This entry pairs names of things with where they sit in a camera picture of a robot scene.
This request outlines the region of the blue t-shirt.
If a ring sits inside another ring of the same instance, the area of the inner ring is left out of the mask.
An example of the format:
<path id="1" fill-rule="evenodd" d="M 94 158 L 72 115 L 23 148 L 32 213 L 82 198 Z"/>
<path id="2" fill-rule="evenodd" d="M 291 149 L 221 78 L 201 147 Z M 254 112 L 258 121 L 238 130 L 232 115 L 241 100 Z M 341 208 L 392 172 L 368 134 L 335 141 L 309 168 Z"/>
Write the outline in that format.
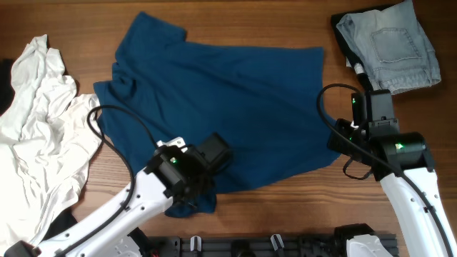
<path id="1" fill-rule="evenodd" d="M 140 13 L 116 51 L 109 81 L 94 91 L 104 106 L 101 130 L 134 171 L 156 141 L 181 137 L 198 146 L 218 133 L 233 158 L 184 218 L 212 213 L 220 193 L 247 191 L 331 165 L 338 154 L 316 108 L 323 49 L 209 46 L 186 31 Z"/>

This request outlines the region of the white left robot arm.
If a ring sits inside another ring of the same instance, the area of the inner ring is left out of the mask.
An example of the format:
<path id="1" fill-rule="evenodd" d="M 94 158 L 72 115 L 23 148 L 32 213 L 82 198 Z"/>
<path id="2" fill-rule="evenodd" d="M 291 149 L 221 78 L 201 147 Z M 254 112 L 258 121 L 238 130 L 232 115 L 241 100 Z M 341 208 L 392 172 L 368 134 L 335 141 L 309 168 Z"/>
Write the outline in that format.
<path id="1" fill-rule="evenodd" d="M 192 204 L 213 187 L 213 174 L 231 156 L 217 133 L 199 146 L 180 137 L 161 143 L 133 181 L 84 220 L 36 246 L 19 241 L 5 256 L 132 256 L 125 237 L 173 205 Z"/>

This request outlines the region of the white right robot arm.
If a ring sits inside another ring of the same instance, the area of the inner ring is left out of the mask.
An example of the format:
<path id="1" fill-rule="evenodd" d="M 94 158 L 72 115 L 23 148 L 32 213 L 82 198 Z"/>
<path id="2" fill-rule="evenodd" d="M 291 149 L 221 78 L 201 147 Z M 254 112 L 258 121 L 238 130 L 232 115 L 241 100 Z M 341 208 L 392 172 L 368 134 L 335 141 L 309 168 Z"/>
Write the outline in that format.
<path id="1" fill-rule="evenodd" d="M 401 133 L 388 90 L 351 94 L 352 121 L 337 120 L 328 147 L 369 166 L 391 203 L 410 256 L 455 256 L 456 240 L 425 138 Z"/>

